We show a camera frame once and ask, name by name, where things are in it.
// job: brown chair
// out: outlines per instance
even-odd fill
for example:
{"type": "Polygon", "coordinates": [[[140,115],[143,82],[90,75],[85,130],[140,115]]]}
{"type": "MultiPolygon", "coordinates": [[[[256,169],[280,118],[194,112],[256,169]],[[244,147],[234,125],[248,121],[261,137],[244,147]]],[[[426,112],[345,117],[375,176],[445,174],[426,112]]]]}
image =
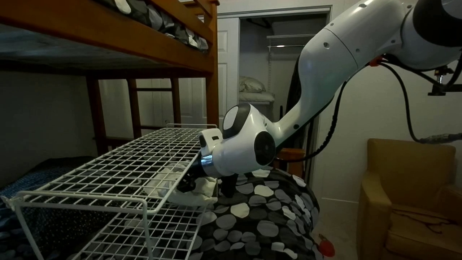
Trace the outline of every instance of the brown chair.
{"type": "Polygon", "coordinates": [[[367,144],[358,210],[360,260],[462,260],[455,148],[403,140],[367,144]]]}

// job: white wall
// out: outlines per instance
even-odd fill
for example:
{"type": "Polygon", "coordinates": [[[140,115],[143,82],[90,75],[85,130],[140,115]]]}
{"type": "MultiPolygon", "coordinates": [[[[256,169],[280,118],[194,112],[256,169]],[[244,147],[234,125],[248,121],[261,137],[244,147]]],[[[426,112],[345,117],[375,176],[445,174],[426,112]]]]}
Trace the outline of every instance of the white wall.
{"type": "Polygon", "coordinates": [[[95,154],[85,78],[0,72],[0,186],[49,157],[95,154]]]}
{"type": "MultiPolygon", "coordinates": [[[[407,85],[417,137],[462,131],[462,119],[458,119],[456,114],[462,109],[462,93],[429,96],[432,83],[401,69],[399,73],[407,85]]],[[[318,143],[323,140],[331,125],[332,106],[321,117],[318,143]]],[[[347,86],[336,132],[315,163],[316,193],[328,199],[358,200],[360,177],[365,170],[365,143],[370,137],[410,140],[400,85],[381,66],[361,70],[347,86]]],[[[462,161],[462,143],[452,144],[458,147],[458,160],[462,161]]]]}
{"type": "Polygon", "coordinates": [[[100,80],[105,134],[110,137],[131,138],[131,114],[127,80],[100,80]]]}

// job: metal grid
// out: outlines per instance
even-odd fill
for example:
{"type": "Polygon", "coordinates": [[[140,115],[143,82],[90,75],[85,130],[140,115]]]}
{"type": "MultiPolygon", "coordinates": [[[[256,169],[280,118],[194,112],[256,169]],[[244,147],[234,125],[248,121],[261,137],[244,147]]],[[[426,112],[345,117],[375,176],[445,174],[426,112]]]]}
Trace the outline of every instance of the metal grid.
{"type": "Polygon", "coordinates": [[[204,208],[165,205],[146,222],[140,213],[117,213],[72,258],[188,258],[202,212],[204,208]]]}
{"type": "Polygon", "coordinates": [[[20,206],[157,212],[196,158],[199,130],[166,127],[114,148],[36,190],[20,206]]]}
{"type": "Polygon", "coordinates": [[[188,258],[205,206],[166,200],[198,156],[199,131],[192,127],[153,131],[4,202],[16,210],[41,260],[22,212],[25,206],[117,212],[75,260],[188,258]]]}

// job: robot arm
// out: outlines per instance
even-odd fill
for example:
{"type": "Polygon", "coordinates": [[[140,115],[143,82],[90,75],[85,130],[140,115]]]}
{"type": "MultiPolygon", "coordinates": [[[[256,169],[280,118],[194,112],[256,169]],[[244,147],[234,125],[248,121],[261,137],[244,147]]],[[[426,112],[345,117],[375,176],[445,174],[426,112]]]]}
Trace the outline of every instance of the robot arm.
{"type": "Polygon", "coordinates": [[[377,56],[390,53],[414,69],[448,65],[461,54],[459,31],[461,0],[420,0],[416,7],[399,0],[365,0],[352,5],[303,47],[297,66],[302,95],[280,121],[270,121],[253,105],[237,105],[227,112],[222,131],[202,131],[205,173],[231,176],[269,164],[277,147],[377,56]]]}

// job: white wire shelf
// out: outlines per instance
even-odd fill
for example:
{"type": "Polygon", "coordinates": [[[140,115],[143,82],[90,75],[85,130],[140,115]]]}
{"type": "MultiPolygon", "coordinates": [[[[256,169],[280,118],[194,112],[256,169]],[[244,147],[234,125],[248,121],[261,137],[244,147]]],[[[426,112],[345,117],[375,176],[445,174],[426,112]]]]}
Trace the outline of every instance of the white wire shelf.
{"type": "Polygon", "coordinates": [[[270,59],[296,59],[315,34],[269,34],[270,59]]]}
{"type": "Polygon", "coordinates": [[[117,147],[9,203],[156,213],[199,151],[199,130],[166,127],[117,147]]]}
{"type": "Polygon", "coordinates": [[[165,205],[146,222],[139,213],[117,213],[72,260],[188,258],[202,212],[165,205]]]}
{"type": "Polygon", "coordinates": [[[16,210],[39,260],[22,208],[114,212],[74,260],[188,258],[207,206],[181,206],[169,195],[195,161],[201,128],[166,127],[117,147],[4,202],[16,210]]]}

